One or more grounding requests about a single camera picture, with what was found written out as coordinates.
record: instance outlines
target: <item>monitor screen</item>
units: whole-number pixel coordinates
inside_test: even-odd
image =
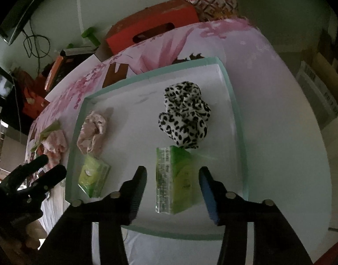
[[[12,91],[13,84],[6,77],[0,75],[0,96],[6,98]]]

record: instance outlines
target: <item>white wall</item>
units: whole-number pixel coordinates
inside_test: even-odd
[[[23,164],[25,153],[26,146],[5,136],[0,156],[0,167],[9,172],[13,171],[17,166]]]
[[[168,0],[79,0],[77,4],[77,0],[44,0],[32,16],[32,25],[35,33],[45,35],[50,39],[50,56],[54,58],[69,43],[75,46],[84,45],[80,24],[83,24],[84,29],[95,26],[98,30],[96,36],[101,39],[117,21],[145,7],[165,1]],[[28,24],[25,31],[28,34],[31,33]],[[8,46],[0,38],[0,66],[9,70],[15,62],[32,77],[36,77],[37,59],[27,57],[23,48],[23,40],[24,35],[20,34],[14,43]],[[41,40],[40,46],[45,49],[46,44]],[[42,59],[41,66],[44,67],[50,63],[52,58]]]
[[[327,30],[330,7],[325,0],[238,0],[248,17],[278,53],[317,47],[321,29]]]

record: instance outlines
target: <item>white tray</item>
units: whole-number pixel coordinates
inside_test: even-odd
[[[164,89],[182,81],[201,89],[211,107],[208,134],[194,157],[197,204],[176,215],[156,213],[156,148],[175,145],[158,127],[158,115],[165,111]],[[119,190],[132,179],[137,167],[147,168],[147,185],[137,218],[129,229],[145,234],[190,240],[217,240],[224,227],[209,219],[200,193],[198,170],[208,166],[213,178],[247,199],[246,155],[240,118],[228,74],[218,58],[207,58],[159,68],[120,81],[85,98],[77,119],[67,165],[66,200],[91,201],[78,187],[84,156],[76,146],[85,117],[92,111],[108,118],[101,158],[111,169],[101,197]]]

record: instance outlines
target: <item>black cable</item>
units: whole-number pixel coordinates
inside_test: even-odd
[[[24,33],[24,35],[26,37],[24,39],[24,41],[23,41],[23,47],[24,47],[24,49],[25,49],[25,51],[27,53],[28,58],[30,58],[31,56],[34,56],[34,57],[36,57],[38,59],[38,74],[39,74],[39,72],[40,72],[40,64],[41,64],[40,60],[42,58],[46,57],[46,56],[49,56],[49,52],[50,52],[50,48],[51,48],[50,40],[46,36],[38,35],[38,34],[34,33],[33,28],[32,28],[32,22],[31,22],[31,20],[29,20],[29,27],[31,28],[31,32],[32,32],[32,34],[30,36],[27,35],[27,33],[25,32],[25,30],[22,30],[22,32]],[[40,49],[40,51],[43,52],[43,54],[44,54],[43,56],[41,56],[39,54],[39,50],[38,50],[38,44],[39,44],[38,38],[43,38],[43,39],[45,39],[48,42],[49,48],[48,48],[48,50],[46,52],[43,51],[42,49]],[[33,52],[32,39],[34,39],[34,47],[35,47],[35,51],[36,51],[35,53]]]

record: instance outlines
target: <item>red box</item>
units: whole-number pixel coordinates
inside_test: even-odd
[[[152,30],[152,35],[160,34],[160,26],[165,28],[170,24],[171,27],[162,31],[166,32],[173,28],[186,26],[199,22],[197,13],[193,5],[184,0],[170,0],[152,7],[148,7],[137,12],[113,25],[108,32],[106,39],[113,54],[135,45],[138,38],[144,32]]]

